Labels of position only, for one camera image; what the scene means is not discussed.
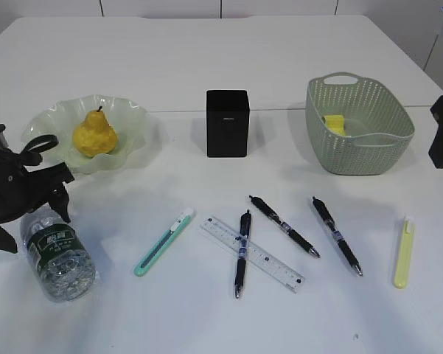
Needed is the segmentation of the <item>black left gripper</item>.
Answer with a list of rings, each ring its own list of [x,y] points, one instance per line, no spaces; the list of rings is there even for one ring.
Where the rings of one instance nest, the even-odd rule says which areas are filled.
[[[55,135],[38,136],[15,153],[8,148],[4,130],[5,125],[0,124],[0,251],[17,254],[15,238],[2,224],[34,212],[44,204],[70,223],[69,194],[64,185],[72,182],[74,176],[64,162],[40,170],[27,169],[37,167],[43,161],[41,154],[58,145]]]

